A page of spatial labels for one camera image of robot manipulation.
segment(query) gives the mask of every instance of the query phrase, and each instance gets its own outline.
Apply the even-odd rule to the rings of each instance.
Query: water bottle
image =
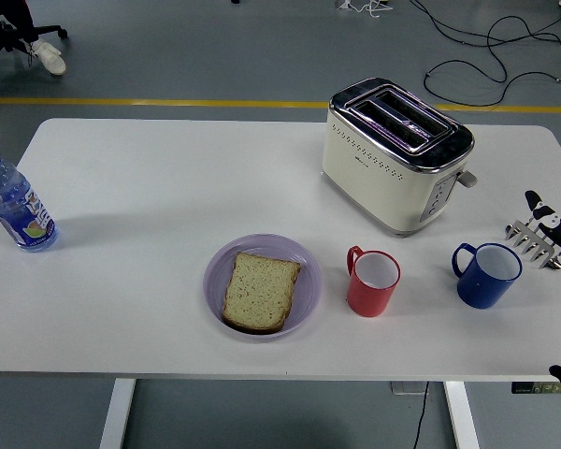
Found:
[[[10,162],[1,159],[0,223],[25,251],[45,250],[58,237],[56,224],[29,181]]]

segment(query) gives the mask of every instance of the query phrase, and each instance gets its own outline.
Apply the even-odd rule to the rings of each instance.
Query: mug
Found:
[[[347,270],[351,276],[347,303],[362,316],[380,315],[401,278],[396,260],[382,251],[363,251],[353,246],[347,252]]]
[[[457,264],[461,250],[472,254],[462,272]],[[459,278],[457,293],[468,305],[476,309],[488,309],[522,274],[522,261],[512,250],[499,243],[484,243],[474,248],[462,243],[453,253],[453,271]]]

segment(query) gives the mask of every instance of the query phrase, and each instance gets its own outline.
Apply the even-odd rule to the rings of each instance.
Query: bottle label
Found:
[[[54,221],[33,189],[25,194],[25,203],[0,213],[0,222],[20,246],[33,247],[50,238]]]

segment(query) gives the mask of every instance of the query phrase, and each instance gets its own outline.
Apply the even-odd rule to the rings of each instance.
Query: toaster control panel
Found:
[[[427,220],[431,216],[435,215],[439,210],[445,207],[449,195],[455,183],[457,182],[458,172],[454,172],[441,180],[439,180],[432,189],[432,193],[428,198],[422,217],[420,218],[420,223]]]

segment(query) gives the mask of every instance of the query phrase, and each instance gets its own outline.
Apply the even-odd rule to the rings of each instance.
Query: cord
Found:
[[[378,19],[381,15],[380,14],[374,15],[375,12],[393,10],[392,7],[386,5],[386,2],[387,0],[370,0],[368,4],[363,5],[359,9],[357,7],[354,7],[350,2],[347,8],[353,9],[355,12],[369,11],[370,16],[374,17],[375,19]]]
[[[505,67],[505,64],[503,63],[503,61],[496,56],[496,54],[493,52],[493,47],[498,47],[500,45],[504,45],[504,44],[508,44],[511,42],[518,42],[527,38],[533,38],[539,41],[543,41],[543,42],[553,42],[553,43],[557,43],[561,49],[561,39],[553,34],[553,33],[545,33],[544,30],[546,30],[547,28],[555,25],[556,23],[561,21],[561,18],[559,18],[557,21],[550,23],[547,26],[544,26],[543,28],[539,29],[537,32],[531,32],[529,29],[529,26],[527,24],[527,22],[522,19],[519,16],[506,16],[503,17],[501,19],[499,19],[498,21],[496,21],[491,27],[490,30],[488,31],[488,33],[486,35],[482,35],[479,33],[472,33],[469,31],[464,31],[464,30],[459,30],[457,28],[451,27],[450,25],[447,25],[441,21],[439,21],[438,19],[436,19],[431,13],[430,11],[428,11],[428,9],[422,4],[422,2],[420,0],[410,0],[410,2],[417,7],[418,9],[420,9],[424,14],[426,14],[430,20],[432,21],[432,23],[434,24],[435,28],[445,37],[447,37],[448,39],[464,44],[464,45],[468,45],[470,47],[475,47],[475,48],[486,48],[490,51],[491,56],[497,61],[498,65],[500,66],[502,72],[503,72],[503,76],[502,79],[497,79],[494,77],[491,77],[490,75],[488,75],[486,72],[484,72],[483,70],[481,70],[479,67],[477,67],[476,65],[469,63],[467,61],[463,61],[463,60],[451,60],[451,61],[445,61],[443,63],[440,63],[438,65],[435,65],[433,68],[431,68],[430,70],[428,70],[425,75],[424,75],[424,88],[431,93],[432,95],[436,96],[437,98],[440,98],[442,100],[451,102],[451,103],[455,103],[457,105],[462,105],[462,106],[469,106],[469,107],[489,107],[489,106],[494,106],[497,105],[498,103],[500,103],[501,101],[503,101],[507,91],[509,90],[511,84],[518,80],[519,78],[522,77],[526,77],[526,76],[530,76],[530,75],[539,75],[539,76],[543,76],[543,77],[547,77],[550,78],[551,80],[554,80],[558,83],[561,84],[561,79],[559,79],[558,77],[555,77],[549,73],[546,72],[541,72],[541,71],[530,71],[530,72],[525,72],[522,73],[520,75],[517,75],[516,77],[512,78],[511,80],[509,80],[509,73],[507,71],[507,68]],[[497,37],[493,37],[492,33],[493,30],[495,29],[495,27],[497,27],[499,24],[501,24],[504,21],[518,21],[521,22],[524,25],[524,28],[526,30],[526,34],[525,35],[521,35],[518,37],[514,37],[511,39],[499,39]],[[449,36],[446,32],[444,32],[441,27],[444,27],[448,30],[451,30],[453,32],[465,35],[465,36],[472,36],[472,37],[481,37],[485,39],[485,43],[479,44],[479,43],[471,43],[471,42],[466,42],[465,40],[462,39],[457,39],[453,36]],[[479,72],[480,74],[482,74],[484,77],[488,78],[490,81],[498,83],[498,84],[505,84],[505,87],[502,91],[501,96],[498,98],[497,101],[491,102],[491,103],[484,103],[484,104],[470,104],[470,103],[464,103],[464,102],[460,102],[460,101],[456,101],[453,100],[451,98],[448,98],[446,96],[442,96],[440,94],[437,94],[436,92],[434,92],[429,86],[428,86],[428,79],[430,78],[430,74],[436,70],[437,68],[444,66],[444,65],[451,65],[451,64],[460,64],[460,65],[468,65],[470,67],[472,67],[474,70],[476,70],[477,72]]]
[[[422,430],[422,420],[424,419],[424,414],[426,412],[426,400],[428,399],[428,386],[430,382],[426,382],[426,390],[424,391],[424,405],[422,405],[422,414],[420,415],[420,421],[418,421],[418,431],[415,435],[415,443],[413,444],[413,449],[418,447],[418,441],[420,440],[420,430]]]

